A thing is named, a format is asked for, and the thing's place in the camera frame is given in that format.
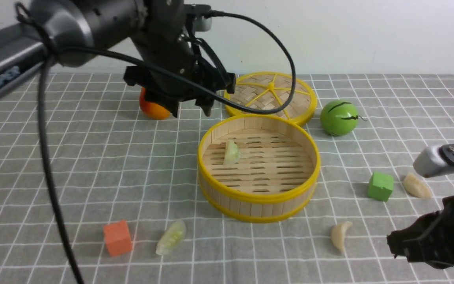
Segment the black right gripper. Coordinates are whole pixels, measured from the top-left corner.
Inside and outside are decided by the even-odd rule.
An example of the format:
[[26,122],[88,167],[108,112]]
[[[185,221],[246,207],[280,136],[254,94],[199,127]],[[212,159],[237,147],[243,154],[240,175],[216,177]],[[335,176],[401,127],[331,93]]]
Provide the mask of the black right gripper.
[[443,210],[425,214],[386,237],[394,257],[434,269],[454,267],[454,196],[444,198],[443,206]]

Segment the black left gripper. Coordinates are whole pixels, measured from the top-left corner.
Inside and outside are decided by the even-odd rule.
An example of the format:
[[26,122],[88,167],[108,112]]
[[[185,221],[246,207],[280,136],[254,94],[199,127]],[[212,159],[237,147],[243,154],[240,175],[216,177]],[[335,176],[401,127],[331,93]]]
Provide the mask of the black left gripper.
[[[148,17],[142,31],[131,37],[141,58],[173,74],[203,86],[209,91],[233,93],[236,76],[227,72],[207,42],[196,32],[209,31],[212,18],[209,5],[186,5],[182,0],[147,0]],[[206,117],[211,116],[215,100],[169,76],[137,66],[126,67],[128,86],[142,86],[148,102],[158,104],[177,118],[179,102],[196,99]]]

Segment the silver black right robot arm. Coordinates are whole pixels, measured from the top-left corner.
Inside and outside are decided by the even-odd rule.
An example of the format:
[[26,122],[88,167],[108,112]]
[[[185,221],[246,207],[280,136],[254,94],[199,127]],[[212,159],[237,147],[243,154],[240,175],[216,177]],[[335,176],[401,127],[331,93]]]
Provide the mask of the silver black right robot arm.
[[[454,144],[426,147],[414,170],[424,178],[454,173]],[[454,267],[454,196],[443,198],[443,209],[419,217],[411,226],[391,232],[387,244],[394,257],[425,263],[434,269]]]

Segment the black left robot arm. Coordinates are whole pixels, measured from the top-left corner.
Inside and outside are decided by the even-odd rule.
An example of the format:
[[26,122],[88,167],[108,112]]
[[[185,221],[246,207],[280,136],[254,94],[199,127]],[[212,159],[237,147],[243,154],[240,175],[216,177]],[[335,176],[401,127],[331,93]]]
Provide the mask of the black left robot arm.
[[209,5],[182,0],[33,0],[18,23],[0,29],[0,99],[67,47],[108,50],[129,38],[141,58],[208,91],[233,93],[236,79],[196,31]]

